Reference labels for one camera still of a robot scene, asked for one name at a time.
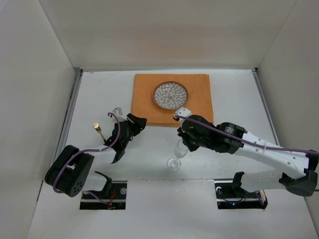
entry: orange cloth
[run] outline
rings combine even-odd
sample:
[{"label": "orange cloth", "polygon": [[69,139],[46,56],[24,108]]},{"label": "orange cloth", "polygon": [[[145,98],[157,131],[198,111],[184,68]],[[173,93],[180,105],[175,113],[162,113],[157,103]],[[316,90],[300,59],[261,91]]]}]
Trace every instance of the orange cloth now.
[{"label": "orange cloth", "polygon": [[153,91],[156,86],[166,81],[176,81],[187,88],[188,100],[184,105],[193,115],[213,121],[213,106],[210,95],[209,76],[204,74],[136,74],[132,100],[132,114],[147,118],[147,125],[179,126],[173,120],[176,110],[164,110],[153,101]]}]

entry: brown plate rim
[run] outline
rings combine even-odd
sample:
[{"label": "brown plate rim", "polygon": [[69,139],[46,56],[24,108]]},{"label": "brown plate rim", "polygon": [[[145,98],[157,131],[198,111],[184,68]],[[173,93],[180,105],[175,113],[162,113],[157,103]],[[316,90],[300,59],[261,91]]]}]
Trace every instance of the brown plate rim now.
[{"label": "brown plate rim", "polygon": [[166,108],[163,108],[163,107],[159,106],[159,105],[157,104],[157,102],[155,101],[155,91],[156,91],[156,89],[157,89],[158,87],[160,87],[161,85],[168,84],[168,83],[178,84],[178,85],[182,86],[182,87],[185,89],[185,91],[186,91],[186,93],[187,93],[187,98],[186,98],[185,103],[181,106],[181,107],[183,107],[183,106],[187,103],[187,101],[188,101],[188,95],[189,95],[189,94],[188,94],[187,88],[186,88],[182,83],[177,82],[177,81],[165,81],[165,82],[159,83],[159,84],[154,88],[152,97],[153,97],[154,103],[155,103],[158,107],[160,107],[161,109],[167,110],[167,111],[175,111],[175,110],[179,109],[180,107],[170,110],[170,109],[166,109]]}]

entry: black and white robotic arm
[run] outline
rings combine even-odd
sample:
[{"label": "black and white robotic arm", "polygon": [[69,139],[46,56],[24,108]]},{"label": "black and white robotic arm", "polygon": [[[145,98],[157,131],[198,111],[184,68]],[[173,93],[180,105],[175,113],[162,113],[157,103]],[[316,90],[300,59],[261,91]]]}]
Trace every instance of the black and white robotic arm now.
[{"label": "black and white robotic arm", "polygon": [[178,135],[190,151],[205,147],[219,153],[248,157],[274,168],[260,173],[236,173],[232,183],[234,191],[251,193],[262,189],[287,189],[300,196],[313,194],[318,179],[315,169],[319,157],[316,151],[288,151],[233,123],[214,126],[203,117],[192,115],[186,108],[180,108],[175,113],[174,119],[181,124]]}]

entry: white table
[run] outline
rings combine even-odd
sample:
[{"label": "white table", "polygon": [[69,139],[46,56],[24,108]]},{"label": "white table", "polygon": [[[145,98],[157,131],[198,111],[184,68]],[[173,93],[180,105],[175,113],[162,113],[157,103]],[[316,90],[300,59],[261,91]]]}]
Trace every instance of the white table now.
[{"label": "white table", "polygon": [[[209,74],[215,124],[230,121],[274,142],[250,70],[198,69],[85,72],[67,144],[100,145],[95,122],[105,137],[110,135],[114,124],[107,112],[115,107],[130,112],[136,73]],[[44,184],[28,238],[317,238],[304,199],[284,190],[267,190],[265,211],[218,210],[212,179],[270,167],[201,148],[171,172],[166,161],[177,141],[176,128],[147,126],[118,163],[94,166],[113,180],[128,180],[124,211],[80,211],[80,195],[68,198]]]}]

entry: plate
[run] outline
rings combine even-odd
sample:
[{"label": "plate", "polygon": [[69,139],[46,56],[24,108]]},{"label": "plate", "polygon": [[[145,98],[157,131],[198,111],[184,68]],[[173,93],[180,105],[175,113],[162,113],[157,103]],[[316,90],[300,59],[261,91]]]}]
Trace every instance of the plate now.
[{"label": "plate", "polygon": [[177,110],[186,104],[188,91],[181,83],[167,81],[155,87],[153,92],[155,104],[165,110]]}]

